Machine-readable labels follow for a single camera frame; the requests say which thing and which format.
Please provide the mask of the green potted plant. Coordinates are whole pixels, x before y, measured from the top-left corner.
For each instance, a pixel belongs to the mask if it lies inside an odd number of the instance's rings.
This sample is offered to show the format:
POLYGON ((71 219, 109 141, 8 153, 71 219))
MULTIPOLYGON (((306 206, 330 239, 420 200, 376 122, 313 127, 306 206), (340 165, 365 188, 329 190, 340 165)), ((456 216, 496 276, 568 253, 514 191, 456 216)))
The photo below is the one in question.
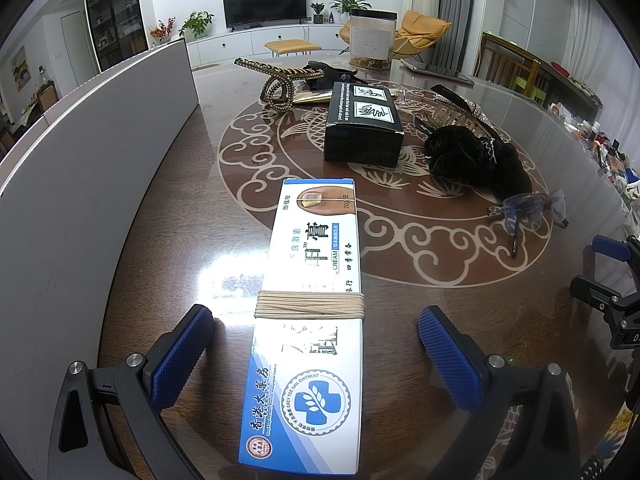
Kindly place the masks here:
POLYGON ((213 24, 215 15, 209 11, 194 11, 183 22, 179 29, 179 36, 191 39, 200 39, 207 35, 213 24))
POLYGON ((372 6, 364 0, 333 0, 330 8, 340 14, 341 23, 345 24, 353 10, 371 10, 372 6))

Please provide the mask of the dark bookshelf cabinet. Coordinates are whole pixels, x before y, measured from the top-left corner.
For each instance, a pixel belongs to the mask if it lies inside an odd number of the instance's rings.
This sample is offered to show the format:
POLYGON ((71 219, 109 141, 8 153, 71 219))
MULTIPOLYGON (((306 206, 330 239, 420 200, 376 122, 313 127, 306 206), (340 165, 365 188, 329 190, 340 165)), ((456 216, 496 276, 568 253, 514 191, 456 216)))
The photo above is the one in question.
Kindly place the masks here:
POLYGON ((93 52, 101 72, 144 52, 140 0, 85 0, 93 52))

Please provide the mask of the grey laptop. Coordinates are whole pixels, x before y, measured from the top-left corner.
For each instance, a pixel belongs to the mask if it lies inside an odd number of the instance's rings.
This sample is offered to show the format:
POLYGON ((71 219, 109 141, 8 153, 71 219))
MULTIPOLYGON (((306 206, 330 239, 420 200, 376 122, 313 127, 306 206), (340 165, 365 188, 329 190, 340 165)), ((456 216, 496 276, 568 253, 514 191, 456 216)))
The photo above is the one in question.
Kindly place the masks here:
POLYGON ((453 70, 452 68, 433 64, 422 64, 415 58, 403 58, 401 60, 401 64, 415 74, 454 81, 457 84, 465 84, 469 87, 474 86, 474 80, 471 77, 466 76, 464 73, 458 72, 457 70, 453 70))

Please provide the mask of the white tv cabinet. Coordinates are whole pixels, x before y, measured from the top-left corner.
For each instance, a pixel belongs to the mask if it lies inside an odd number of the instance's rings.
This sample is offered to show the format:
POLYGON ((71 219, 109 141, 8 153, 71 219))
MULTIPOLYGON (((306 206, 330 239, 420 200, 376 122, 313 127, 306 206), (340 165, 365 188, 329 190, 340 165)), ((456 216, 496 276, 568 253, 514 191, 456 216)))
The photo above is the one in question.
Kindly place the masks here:
POLYGON ((206 36, 186 44, 192 68, 232 62, 236 58, 269 58, 274 53, 266 47, 268 42, 303 40, 318 44, 322 52, 341 52, 347 47, 340 37, 341 25, 296 24, 257 27, 206 36))

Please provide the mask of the black feather hair clip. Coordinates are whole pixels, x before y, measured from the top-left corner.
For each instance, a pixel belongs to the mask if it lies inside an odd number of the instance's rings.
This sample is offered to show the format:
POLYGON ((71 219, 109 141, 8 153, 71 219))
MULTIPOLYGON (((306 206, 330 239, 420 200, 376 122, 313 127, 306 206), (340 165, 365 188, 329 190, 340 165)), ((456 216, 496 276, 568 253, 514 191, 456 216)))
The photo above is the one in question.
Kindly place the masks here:
POLYGON ((320 70, 322 73, 322 76, 319 78, 305 79, 310 90, 332 90, 336 82, 368 85, 367 81, 357 76, 356 70, 344 70, 344 68, 336 68, 318 61, 309 61, 306 67, 308 70, 320 70))

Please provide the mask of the blue framed eyeglasses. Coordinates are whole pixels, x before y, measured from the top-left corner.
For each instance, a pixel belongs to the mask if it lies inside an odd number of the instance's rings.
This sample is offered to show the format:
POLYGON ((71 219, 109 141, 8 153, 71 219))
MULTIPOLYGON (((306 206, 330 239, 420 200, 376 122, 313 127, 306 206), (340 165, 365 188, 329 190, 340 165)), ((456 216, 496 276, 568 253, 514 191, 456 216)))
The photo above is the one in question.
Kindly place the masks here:
POLYGON ((510 255, 518 255, 518 229, 527 223, 537 229, 544 214, 550 214, 554 223, 566 229, 570 222, 566 216, 566 198, 562 190, 550 194, 525 193, 507 198, 501 205, 487 208, 489 218, 502 217, 506 232, 511 237, 510 255))

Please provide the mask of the green potted plant right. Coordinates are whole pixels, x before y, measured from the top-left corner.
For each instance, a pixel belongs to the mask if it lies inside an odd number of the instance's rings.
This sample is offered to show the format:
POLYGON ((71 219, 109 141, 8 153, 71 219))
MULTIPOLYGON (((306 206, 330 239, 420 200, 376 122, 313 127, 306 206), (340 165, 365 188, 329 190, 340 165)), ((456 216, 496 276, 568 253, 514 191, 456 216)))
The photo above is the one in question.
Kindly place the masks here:
POLYGON ((353 10, 371 10, 372 6, 364 0, 333 0, 330 8, 340 14, 341 23, 345 24, 353 10))

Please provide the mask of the blue white ointment box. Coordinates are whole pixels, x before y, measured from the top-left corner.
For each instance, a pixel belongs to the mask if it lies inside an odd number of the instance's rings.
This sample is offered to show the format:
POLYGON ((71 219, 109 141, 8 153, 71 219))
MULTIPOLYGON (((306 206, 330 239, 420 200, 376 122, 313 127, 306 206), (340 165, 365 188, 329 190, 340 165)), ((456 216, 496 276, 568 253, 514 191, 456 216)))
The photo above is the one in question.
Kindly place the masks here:
POLYGON ((240 463, 356 474, 364 298, 354 180, 283 182, 254 315, 240 463))

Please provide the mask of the small potted plant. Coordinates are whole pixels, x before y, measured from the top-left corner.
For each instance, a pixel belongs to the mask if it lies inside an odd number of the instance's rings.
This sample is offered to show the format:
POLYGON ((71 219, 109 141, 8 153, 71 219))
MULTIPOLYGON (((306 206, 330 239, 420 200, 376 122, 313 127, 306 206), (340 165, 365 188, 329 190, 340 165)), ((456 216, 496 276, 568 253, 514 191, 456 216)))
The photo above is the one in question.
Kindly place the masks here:
POLYGON ((312 21, 314 24, 322 24, 324 22, 324 3, 313 2, 310 7, 312 10, 312 21))

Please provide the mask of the large white cardboard box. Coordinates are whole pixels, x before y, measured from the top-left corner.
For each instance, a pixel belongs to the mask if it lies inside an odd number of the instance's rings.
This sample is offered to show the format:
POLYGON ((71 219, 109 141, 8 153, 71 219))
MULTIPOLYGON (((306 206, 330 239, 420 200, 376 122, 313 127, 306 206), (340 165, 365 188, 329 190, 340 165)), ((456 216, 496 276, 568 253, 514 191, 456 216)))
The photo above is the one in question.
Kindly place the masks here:
POLYGON ((198 107, 177 40, 54 104, 1 163, 1 433, 35 479, 71 362, 96 364, 108 295, 160 163, 198 107))

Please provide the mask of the wooden dining chair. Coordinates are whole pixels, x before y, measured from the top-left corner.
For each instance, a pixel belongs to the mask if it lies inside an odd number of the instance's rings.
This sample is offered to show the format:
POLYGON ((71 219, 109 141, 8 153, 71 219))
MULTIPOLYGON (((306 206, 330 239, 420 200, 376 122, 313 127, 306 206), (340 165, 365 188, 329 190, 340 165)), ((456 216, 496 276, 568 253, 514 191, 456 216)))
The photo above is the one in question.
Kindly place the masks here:
POLYGON ((538 56, 491 32, 482 32, 474 76, 531 99, 544 98, 548 81, 538 56))

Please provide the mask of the silver sequin bow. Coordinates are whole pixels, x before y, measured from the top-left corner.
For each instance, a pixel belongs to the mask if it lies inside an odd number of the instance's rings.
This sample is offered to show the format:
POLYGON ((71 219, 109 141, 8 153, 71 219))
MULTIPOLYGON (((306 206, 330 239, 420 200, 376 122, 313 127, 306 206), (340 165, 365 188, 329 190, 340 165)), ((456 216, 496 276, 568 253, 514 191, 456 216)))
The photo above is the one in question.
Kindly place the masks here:
POLYGON ((412 118, 413 125, 426 136, 437 128, 460 126, 470 130, 477 138, 506 140, 476 103, 443 84, 434 84, 431 92, 436 101, 434 110, 426 115, 414 115, 412 118))

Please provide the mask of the clutter of small items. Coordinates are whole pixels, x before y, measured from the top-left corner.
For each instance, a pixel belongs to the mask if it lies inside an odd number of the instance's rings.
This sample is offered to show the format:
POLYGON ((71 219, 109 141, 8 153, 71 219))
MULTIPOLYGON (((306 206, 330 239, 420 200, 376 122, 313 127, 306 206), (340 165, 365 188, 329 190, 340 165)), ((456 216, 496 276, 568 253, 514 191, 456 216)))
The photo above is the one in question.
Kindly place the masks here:
POLYGON ((630 158, 620 151, 620 142, 610 139, 598 122, 575 122, 575 117, 560 103, 551 103, 547 110, 594 160, 598 174, 607 177, 624 200, 638 203, 639 173, 631 167, 630 158))

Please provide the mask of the red flower vase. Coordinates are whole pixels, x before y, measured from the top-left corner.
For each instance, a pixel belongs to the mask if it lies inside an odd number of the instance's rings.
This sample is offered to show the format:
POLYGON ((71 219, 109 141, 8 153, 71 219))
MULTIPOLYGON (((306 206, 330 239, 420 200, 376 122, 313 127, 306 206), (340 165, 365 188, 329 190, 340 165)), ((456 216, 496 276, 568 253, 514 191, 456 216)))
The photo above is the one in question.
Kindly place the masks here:
POLYGON ((154 46, 167 44, 174 32, 176 18, 171 16, 166 21, 159 20, 154 28, 150 29, 150 35, 154 46))

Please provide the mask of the black television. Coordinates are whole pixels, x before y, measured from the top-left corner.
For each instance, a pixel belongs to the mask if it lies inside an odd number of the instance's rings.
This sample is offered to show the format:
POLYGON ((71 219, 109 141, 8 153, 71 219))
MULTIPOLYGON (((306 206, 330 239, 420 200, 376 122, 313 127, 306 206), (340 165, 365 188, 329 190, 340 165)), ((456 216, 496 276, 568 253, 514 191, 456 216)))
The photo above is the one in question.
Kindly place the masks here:
POLYGON ((262 22, 304 20, 307 0, 222 0, 228 28, 262 22))

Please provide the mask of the black printed box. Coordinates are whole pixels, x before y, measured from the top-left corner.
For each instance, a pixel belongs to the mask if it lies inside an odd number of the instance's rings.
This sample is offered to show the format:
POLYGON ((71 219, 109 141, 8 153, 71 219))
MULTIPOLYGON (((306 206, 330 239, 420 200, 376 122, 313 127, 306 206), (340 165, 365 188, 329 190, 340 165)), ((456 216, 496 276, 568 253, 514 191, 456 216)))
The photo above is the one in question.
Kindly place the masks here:
POLYGON ((395 168, 404 127, 390 90, 336 82, 326 116, 323 158, 395 168))

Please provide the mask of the green potted plant left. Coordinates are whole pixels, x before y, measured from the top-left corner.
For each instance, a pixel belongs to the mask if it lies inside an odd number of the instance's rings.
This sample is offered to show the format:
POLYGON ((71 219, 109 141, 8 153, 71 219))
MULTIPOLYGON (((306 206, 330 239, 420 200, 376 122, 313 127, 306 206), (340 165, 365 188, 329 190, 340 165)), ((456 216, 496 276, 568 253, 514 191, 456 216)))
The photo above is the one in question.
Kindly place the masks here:
POLYGON ((209 11, 194 11, 183 22, 179 29, 179 36, 191 39, 200 39, 207 35, 213 24, 215 15, 209 11))

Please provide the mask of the grey curtain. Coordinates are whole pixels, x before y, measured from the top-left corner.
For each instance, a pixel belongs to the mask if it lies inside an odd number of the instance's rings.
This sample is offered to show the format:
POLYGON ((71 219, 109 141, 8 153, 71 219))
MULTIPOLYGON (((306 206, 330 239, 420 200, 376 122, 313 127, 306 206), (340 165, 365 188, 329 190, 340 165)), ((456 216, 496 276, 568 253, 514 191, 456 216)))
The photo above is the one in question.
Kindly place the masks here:
POLYGON ((435 44, 432 64, 451 76, 457 76, 462 69, 472 11, 473 0, 439 0, 439 18, 449 27, 435 44))

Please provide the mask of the orange lounge chair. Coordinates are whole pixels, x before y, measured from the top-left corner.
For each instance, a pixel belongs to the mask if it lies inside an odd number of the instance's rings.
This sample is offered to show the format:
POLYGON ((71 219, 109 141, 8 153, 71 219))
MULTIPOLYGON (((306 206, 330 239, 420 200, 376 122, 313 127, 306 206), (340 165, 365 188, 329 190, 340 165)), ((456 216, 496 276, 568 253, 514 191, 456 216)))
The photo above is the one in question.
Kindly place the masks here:
MULTIPOLYGON (((340 37, 348 44, 348 52, 349 20, 340 30, 340 37)), ((392 60, 413 58, 433 47, 448 27, 449 23, 440 18, 432 18, 413 10, 407 11, 399 27, 396 27, 392 60)))

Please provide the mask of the orange side table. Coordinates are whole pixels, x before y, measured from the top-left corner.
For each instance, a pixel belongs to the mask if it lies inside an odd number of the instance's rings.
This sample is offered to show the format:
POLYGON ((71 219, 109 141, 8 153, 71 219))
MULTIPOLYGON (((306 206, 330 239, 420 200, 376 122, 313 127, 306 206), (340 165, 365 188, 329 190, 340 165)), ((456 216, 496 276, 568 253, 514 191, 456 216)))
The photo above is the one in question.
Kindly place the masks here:
POLYGON ((311 42, 300 39, 269 41, 265 43, 265 48, 268 49, 273 56, 299 53, 308 54, 322 49, 318 44, 312 44, 311 42))

